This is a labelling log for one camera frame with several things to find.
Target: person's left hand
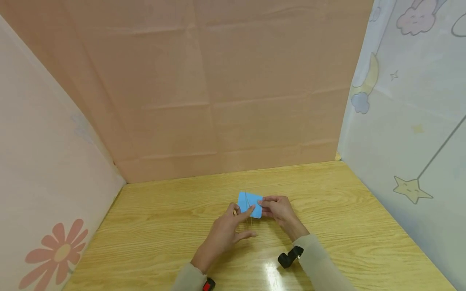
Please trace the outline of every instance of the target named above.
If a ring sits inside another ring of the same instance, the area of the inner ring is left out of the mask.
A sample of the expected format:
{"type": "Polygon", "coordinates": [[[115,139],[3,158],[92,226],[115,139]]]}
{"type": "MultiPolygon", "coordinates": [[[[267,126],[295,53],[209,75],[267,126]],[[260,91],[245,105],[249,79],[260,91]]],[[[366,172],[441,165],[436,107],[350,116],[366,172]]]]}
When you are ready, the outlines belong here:
{"type": "Polygon", "coordinates": [[[252,205],[246,212],[241,213],[240,207],[237,204],[230,203],[226,212],[213,222],[209,235],[198,248],[198,251],[192,258],[191,264],[201,270],[203,274],[206,274],[215,259],[230,249],[235,243],[245,238],[255,237],[256,233],[252,230],[240,233],[236,232],[238,224],[245,221],[251,215],[254,208],[255,205],[252,205]]]}

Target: star decal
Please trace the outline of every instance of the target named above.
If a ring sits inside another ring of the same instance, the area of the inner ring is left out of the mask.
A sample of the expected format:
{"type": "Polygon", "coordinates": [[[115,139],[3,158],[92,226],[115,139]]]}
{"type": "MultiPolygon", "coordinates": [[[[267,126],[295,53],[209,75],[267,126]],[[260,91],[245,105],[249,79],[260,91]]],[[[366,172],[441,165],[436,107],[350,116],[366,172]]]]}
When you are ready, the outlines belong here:
{"type": "Polygon", "coordinates": [[[398,186],[393,189],[393,192],[405,195],[414,204],[418,203],[419,198],[433,198],[431,195],[420,189],[418,179],[405,181],[395,176],[395,181],[397,182],[398,186]]]}
{"type": "Polygon", "coordinates": [[[398,70],[396,70],[393,74],[390,74],[391,80],[398,79],[398,70]]]}
{"type": "Polygon", "coordinates": [[[413,126],[411,126],[411,128],[412,128],[412,131],[414,131],[414,134],[424,133],[424,129],[422,128],[422,124],[413,125],[413,126]]]}

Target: wood grain surface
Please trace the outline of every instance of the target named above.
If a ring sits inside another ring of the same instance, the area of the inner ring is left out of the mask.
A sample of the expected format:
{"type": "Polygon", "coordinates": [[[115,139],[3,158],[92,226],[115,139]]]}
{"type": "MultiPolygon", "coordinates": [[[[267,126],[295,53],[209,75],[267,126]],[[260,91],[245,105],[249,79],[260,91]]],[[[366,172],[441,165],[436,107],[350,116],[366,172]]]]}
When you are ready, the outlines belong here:
{"type": "MultiPolygon", "coordinates": [[[[341,161],[262,169],[123,188],[65,291],[165,291],[212,222],[240,191],[286,195],[359,290],[454,290],[341,161]]],[[[252,219],[258,237],[239,242],[211,269],[216,291],[312,290],[291,242],[273,220],[252,219]]]]}

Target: pink wall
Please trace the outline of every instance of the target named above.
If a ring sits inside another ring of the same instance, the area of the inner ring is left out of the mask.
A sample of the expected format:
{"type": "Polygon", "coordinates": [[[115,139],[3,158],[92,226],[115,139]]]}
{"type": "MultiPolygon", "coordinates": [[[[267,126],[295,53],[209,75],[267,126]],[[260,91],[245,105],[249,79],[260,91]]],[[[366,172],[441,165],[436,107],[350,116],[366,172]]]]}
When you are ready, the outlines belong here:
{"type": "Polygon", "coordinates": [[[125,181],[1,17],[0,134],[0,289],[61,290],[125,181]]]}

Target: blue card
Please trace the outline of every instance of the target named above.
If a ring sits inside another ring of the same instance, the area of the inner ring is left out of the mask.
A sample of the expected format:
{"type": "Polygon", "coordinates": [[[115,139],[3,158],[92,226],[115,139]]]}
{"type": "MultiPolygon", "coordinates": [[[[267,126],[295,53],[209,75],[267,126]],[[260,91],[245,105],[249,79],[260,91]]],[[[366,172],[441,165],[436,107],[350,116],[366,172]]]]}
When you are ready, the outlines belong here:
{"type": "Polygon", "coordinates": [[[254,208],[253,212],[251,213],[251,217],[261,218],[262,207],[257,203],[258,200],[262,200],[262,196],[240,192],[238,195],[238,206],[241,209],[241,213],[246,212],[249,207],[251,207],[253,204],[256,204],[256,208],[254,208]]]}

